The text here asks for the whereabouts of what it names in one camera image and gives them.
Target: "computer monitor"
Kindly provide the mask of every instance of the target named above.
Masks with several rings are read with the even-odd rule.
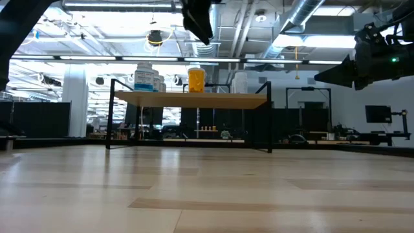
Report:
[[[391,107],[389,106],[366,105],[365,115],[367,117],[367,123],[393,122]]]

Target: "orange container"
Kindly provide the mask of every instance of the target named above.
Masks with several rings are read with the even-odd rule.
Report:
[[[204,79],[206,71],[202,68],[191,68],[188,70],[188,92],[204,93]]]

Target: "bottle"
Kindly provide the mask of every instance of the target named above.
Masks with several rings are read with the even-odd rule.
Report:
[[[204,80],[206,71],[202,68],[191,68],[188,70],[188,92],[204,93]]]
[[[232,93],[247,94],[247,73],[237,72],[231,86]]]
[[[167,85],[165,83],[164,77],[160,75],[160,92],[167,92]]]
[[[154,70],[153,92],[160,92],[161,79],[159,72]]]
[[[153,92],[154,70],[148,62],[140,62],[136,66],[134,91]]]

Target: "white jar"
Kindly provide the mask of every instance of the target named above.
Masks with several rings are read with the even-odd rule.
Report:
[[[247,94],[247,73],[237,72],[232,81],[231,92],[237,94]]]
[[[161,79],[159,72],[154,70],[153,92],[160,92]]]
[[[140,62],[136,66],[134,91],[153,92],[154,70],[148,62]]]
[[[167,92],[167,85],[165,83],[164,77],[160,76],[160,92],[165,93]]]

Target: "workbench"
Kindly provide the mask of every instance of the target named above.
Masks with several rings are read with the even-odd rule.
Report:
[[[130,91],[115,91],[115,84],[119,83]],[[272,153],[272,84],[264,83],[255,94],[230,94],[230,93],[150,93],[136,92],[128,85],[117,79],[111,80],[109,99],[109,116],[107,125],[107,149],[111,149],[111,132],[113,121],[114,98],[124,100],[136,106],[137,113],[141,107],[187,107],[187,108],[214,108],[214,109],[253,109],[252,131],[250,146],[255,148],[254,115],[256,109],[265,108],[267,116],[267,152]],[[260,94],[266,88],[266,94]],[[140,122],[140,114],[136,114],[136,122]],[[139,124],[136,124],[136,132],[139,132]],[[132,146],[137,146],[139,141],[132,141]]]

